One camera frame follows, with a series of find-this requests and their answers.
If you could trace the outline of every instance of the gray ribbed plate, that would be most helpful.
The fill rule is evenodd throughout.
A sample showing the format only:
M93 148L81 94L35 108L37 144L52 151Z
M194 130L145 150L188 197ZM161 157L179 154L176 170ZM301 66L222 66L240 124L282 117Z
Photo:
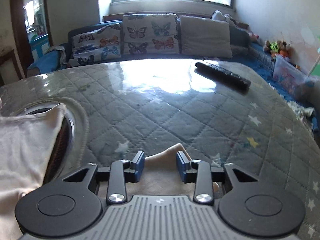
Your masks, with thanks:
M25 235L21 240L36 240ZM69 240L244 240L229 229L211 206L187 196L133 196L130 202L110 206L92 228ZM286 240L298 240L295 235Z

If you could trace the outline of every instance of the window sill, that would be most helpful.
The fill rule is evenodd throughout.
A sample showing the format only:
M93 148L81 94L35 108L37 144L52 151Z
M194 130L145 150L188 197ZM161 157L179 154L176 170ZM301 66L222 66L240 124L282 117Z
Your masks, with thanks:
M209 2L209 1L202 1L202 0L114 0L113 2L110 3L111 6L117 6L117 5L124 5L124 4L141 4L141 3L150 3L150 2L155 2L155 3L172 3L172 2L178 2L178 3L186 3L189 5L203 5L203 6L215 6L219 7L223 10L227 10L230 12L235 12L236 10L232 8L231 6L221 4L221 3L215 3L215 2Z

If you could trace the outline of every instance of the gray quilted bedspread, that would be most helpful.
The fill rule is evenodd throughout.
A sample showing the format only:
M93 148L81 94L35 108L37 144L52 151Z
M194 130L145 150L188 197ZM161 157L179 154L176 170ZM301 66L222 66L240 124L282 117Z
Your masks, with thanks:
M232 162L297 195L306 207L303 240L320 238L320 150L252 69L219 62L252 81L239 93L194 72L194 60L90 65L0 88L2 115L41 99L77 100L89 117L82 163L110 165L138 150L153 155L182 143L193 159Z

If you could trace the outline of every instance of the silver bolt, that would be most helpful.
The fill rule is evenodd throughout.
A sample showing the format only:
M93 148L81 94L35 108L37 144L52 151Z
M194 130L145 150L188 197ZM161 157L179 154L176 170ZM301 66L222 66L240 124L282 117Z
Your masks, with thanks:
M208 194L199 194L196 196L196 200L202 203L209 202L212 200L212 197Z
M121 201L124 200L124 195L118 194L118 193L111 194L109 196L109 200L112 201L112 202L121 202Z

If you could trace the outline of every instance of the doorway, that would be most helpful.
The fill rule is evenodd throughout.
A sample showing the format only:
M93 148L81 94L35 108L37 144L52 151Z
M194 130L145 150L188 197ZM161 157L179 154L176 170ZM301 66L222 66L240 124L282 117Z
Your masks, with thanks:
M46 0L11 0L13 34L26 76L27 68L50 47Z

